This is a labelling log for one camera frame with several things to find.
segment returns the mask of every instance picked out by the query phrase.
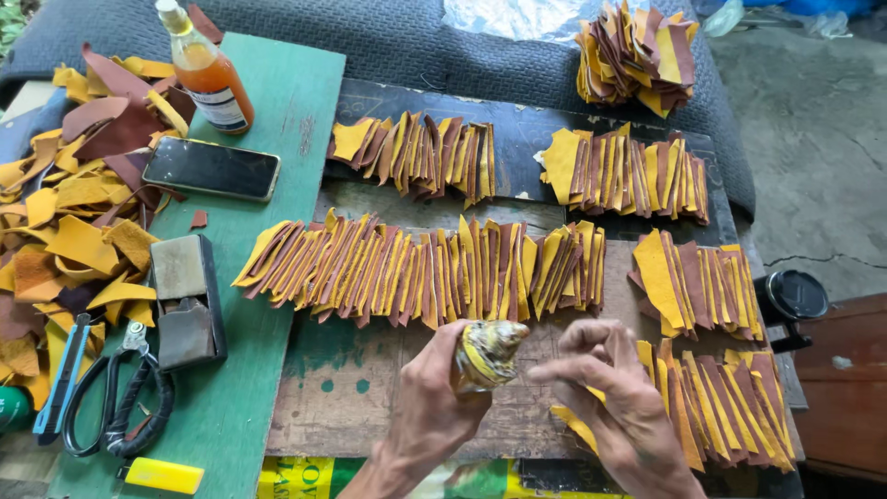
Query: concrete floor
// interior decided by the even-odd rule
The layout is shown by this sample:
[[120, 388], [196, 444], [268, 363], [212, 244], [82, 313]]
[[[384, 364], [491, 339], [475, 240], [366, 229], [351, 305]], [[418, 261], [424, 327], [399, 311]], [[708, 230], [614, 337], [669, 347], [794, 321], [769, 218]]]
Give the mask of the concrete floor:
[[766, 269], [809, 272], [832, 301], [887, 291], [887, 45], [785, 28], [709, 43], [754, 172]]

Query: scissors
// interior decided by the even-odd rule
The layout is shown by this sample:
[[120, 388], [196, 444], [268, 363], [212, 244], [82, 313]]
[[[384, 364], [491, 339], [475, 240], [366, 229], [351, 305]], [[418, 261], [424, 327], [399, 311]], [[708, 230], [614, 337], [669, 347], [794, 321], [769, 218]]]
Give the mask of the scissors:
[[[172, 377], [163, 373], [157, 363], [157, 359], [149, 352], [148, 343], [145, 341], [147, 326], [139, 321], [130, 321], [123, 337], [123, 343], [111, 357], [101, 356], [83, 375], [83, 379], [74, 389], [71, 401], [68, 404], [64, 419], [62, 420], [62, 439], [65, 442], [65, 450], [74, 457], [85, 457], [98, 452], [102, 442], [112, 455], [117, 457], [132, 457], [147, 447], [157, 435], [163, 432], [169, 415], [172, 414], [175, 400], [175, 389]], [[137, 353], [141, 358], [138, 369], [126, 384], [120, 405], [117, 405], [117, 381], [120, 376], [120, 364], [124, 356]], [[105, 397], [102, 401], [102, 419], [98, 428], [98, 436], [86, 448], [80, 447], [74, 436], [75, 419], [77, 409], [80, 407], [83, 395], [89, 390], [92, 382], [99, 374], [108, 368]], [[157, 395], [160, 398], [160, 406], [151, 414], [151, 418], [141, 431], [132, 440], [126, 440], [127, 428], [130, 424], [130, 413], [136, 405], [136, 397], [148, 377], [152, 376], [157, 384]]]

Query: black padded cushion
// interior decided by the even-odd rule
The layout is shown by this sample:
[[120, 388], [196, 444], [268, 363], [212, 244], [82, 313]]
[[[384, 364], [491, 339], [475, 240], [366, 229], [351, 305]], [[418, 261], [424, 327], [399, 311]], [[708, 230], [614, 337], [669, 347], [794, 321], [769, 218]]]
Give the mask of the black padded cushion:
[[[200, 0], [223, 31], [305, 44], [348, 56], [349, 78], [601, 114], [576, 92], [579, 51], [540, 42], [513, 42], [441, 23], [441, 0]], [[653, 0], [663, 14], [692, 14], [687, 0]], [[121, 57], [169, 60], [169, 36], [153, 0], [46, 0], [0, 70], [0, 89], [12, 80], [51, 75], [60, 62], [84, 70], [83, 41]], [[739, 130], [704, 36], [693, 42], [694, 96], [664, 121], [640, 106], [604, 110], [635, 122], [710, 135], [727, 197], [754, 217], [755, 188]], [[310, 68], [305, 68], [310, 77]]]

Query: black lid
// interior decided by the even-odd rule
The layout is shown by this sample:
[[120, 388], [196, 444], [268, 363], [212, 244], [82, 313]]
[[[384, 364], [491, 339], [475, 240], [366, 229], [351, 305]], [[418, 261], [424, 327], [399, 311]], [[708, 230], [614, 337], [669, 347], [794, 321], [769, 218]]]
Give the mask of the black lid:
[[828, 311], [828, 296], [812, 275], [797, 270], [773, 276], [770, 292], [777, 305], [800, 319], [815, 319]]

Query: plastic bottle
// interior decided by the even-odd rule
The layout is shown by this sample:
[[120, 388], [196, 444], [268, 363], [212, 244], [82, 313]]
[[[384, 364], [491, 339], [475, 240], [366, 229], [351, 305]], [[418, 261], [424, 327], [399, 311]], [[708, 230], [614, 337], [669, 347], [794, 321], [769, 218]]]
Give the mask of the plastic bottle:
[[514, 355], [530, 329], [520, 322], [475, 321], [456, 344], [450, 384], [457, 395], [489, 392], [517, 376]]
[[255, 110], [227, 57], [191, 23], [176, 0], [154, 5], [171, 36], [176, 78], [207, 121], [222, 133], [239, 134], [253, 125]]

